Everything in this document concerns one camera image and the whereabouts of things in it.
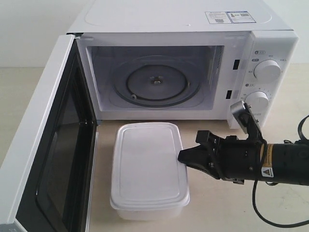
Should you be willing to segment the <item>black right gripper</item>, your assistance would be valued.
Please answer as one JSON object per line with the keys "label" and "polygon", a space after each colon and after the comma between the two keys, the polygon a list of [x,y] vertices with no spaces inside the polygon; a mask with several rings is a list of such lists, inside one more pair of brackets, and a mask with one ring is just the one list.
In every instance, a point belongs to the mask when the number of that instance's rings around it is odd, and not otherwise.
{"label": "black right gripper", "polygon": [[[181,150],[178,161],[187,167],[204,172],[217,180],[243,182],[260,180],[261,157],[266,141],[263,138],[239,140],[236,136],[221,138],[209,130],[198,130],[198,146]],[[214,146],[213,160],[206,146]]]}

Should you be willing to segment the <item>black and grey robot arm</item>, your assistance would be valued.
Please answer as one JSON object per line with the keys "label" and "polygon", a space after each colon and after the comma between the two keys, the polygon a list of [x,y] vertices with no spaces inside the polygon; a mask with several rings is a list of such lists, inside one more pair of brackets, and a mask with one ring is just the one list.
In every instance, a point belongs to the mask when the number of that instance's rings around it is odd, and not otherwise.
{"label": "black and grey robot arm", "polygon": [[260,139],[221,138],[199,130],[198,146],[181,150],[178,161],[214,179],[244,184],[259,180],[307,186],[309,147],[305,144],[264,144]]}

